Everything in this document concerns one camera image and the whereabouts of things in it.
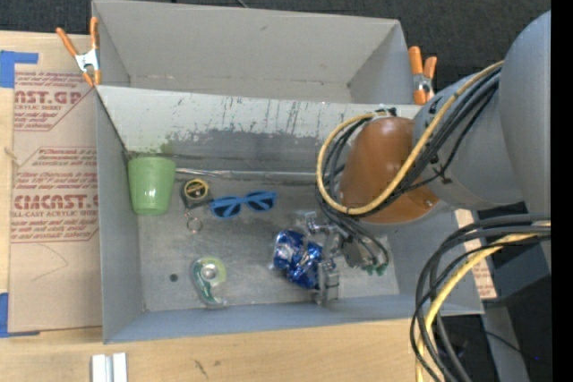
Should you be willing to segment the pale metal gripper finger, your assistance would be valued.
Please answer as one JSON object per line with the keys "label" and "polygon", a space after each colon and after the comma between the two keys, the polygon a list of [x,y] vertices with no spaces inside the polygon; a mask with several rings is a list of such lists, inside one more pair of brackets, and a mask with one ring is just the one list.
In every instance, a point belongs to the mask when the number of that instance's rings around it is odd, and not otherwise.
{"label": "pale metal gripper finger", "polygon": [[310,240],[321,243],[323,247],[338,247],[341,243],[339,228],[320,219],[315,211],[296,211],[295,228]]}
{"label": "pale metal gripper finger", "polygon": [[339,297],[340,273],[330,253],[323,251],[316,263],[316,286],[313,300],[319,305],[336,301]]}

